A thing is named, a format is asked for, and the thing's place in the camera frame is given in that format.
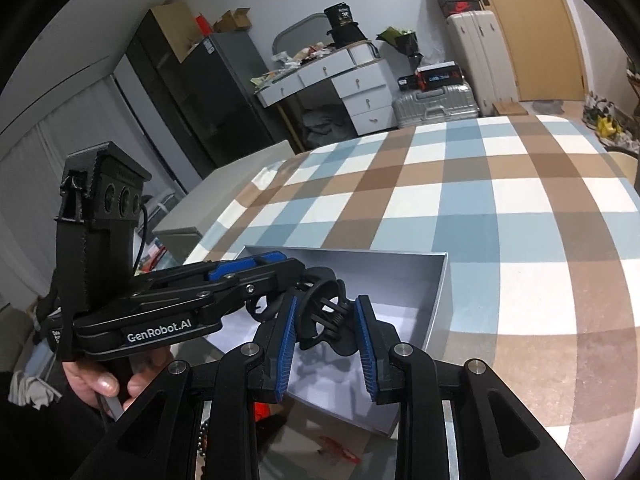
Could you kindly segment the person's left hand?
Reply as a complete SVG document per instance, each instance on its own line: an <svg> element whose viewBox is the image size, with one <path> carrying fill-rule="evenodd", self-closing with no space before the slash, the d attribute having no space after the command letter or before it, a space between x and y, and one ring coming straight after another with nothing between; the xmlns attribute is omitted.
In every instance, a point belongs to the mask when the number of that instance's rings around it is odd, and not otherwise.
<svg viewBox="0 0 640 480"><path fill-rule="evenodd" d="M173 360L174 355L168 347L148 352L142 367L127 382L125 388L127 394L122 407L125 410L129 408L152 380ZM82 402L92 408L99 406L98 396L116 398L119 394L122 383L98 363L88 360L63 362L62 367L70 388Z"/></svg>

